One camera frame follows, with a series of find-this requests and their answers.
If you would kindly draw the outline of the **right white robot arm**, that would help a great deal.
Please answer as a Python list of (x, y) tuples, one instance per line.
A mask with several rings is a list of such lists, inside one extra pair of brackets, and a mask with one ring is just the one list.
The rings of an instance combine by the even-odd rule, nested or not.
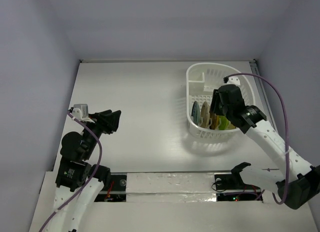
[(210, 111), (226, 118), (254, 141), (277, 166), (276, 170), (255, 168), (242, 162), (231, 170), (235, 188), (255, 185), (272, 192), (293, 210), (320, 192), (320, 168), (303, 159), (274, 130), (266, 115), (256, 106), (246, 106), (239, 87), (233, 84), (213, 91)]

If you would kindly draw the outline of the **beige patterned plate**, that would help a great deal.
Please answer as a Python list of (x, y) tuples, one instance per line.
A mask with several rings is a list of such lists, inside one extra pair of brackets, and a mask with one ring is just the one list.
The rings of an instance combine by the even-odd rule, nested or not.
[(200, 124), (199, 126), (202, 128), (207, 128), (210, 123), (210, 107), (208, 103), (205, 101), (202, 104), (201, 111), (200, 111)]

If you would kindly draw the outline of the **lime green plate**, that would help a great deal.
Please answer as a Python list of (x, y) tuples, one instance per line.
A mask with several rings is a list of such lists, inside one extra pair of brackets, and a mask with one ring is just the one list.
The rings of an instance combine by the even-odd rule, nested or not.
[(236, 126), (234, 126), (225, 116), (217, 116), (216, 121), (216, 130), (233, 130)]

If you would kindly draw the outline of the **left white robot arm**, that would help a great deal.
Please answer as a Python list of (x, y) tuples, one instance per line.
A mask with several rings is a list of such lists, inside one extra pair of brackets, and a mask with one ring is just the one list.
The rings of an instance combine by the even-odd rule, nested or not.
[(86, 104), (77, 104), (67, 115), (83, 130), (80, 133), (71, 131), (62, 138), (53, 212), (48, 225), (43, 226), (46, 232), (79, 231), (88, 206), (111, 183), (110, 168), (101, 165), (100, 137), (117, 131), (121, 111), (89, 114)]

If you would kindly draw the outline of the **teal blue plate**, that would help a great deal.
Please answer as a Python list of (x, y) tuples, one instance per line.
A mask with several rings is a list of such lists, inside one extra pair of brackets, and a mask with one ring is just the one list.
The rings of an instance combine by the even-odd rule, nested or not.
[(200, 122), (200, 106), (199, 106), (199, 103), (197, 101), (194, 101), (193, 102), (193, 105), (192, 105), (192, 109), (191, 109), (191, 116), (192, 116), (192, 121), (198, 125), (199, 122)]

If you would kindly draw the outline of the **amber yellow patterned plate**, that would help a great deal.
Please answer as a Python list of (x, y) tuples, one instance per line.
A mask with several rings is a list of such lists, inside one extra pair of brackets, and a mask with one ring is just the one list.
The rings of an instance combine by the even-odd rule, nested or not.
[(211, 125), (209, 128), (212, 130), (215, 130), (220, 123), (219, 116), (216, 115), (215, 113), (210, 113), (210, 119), (211, 119)]

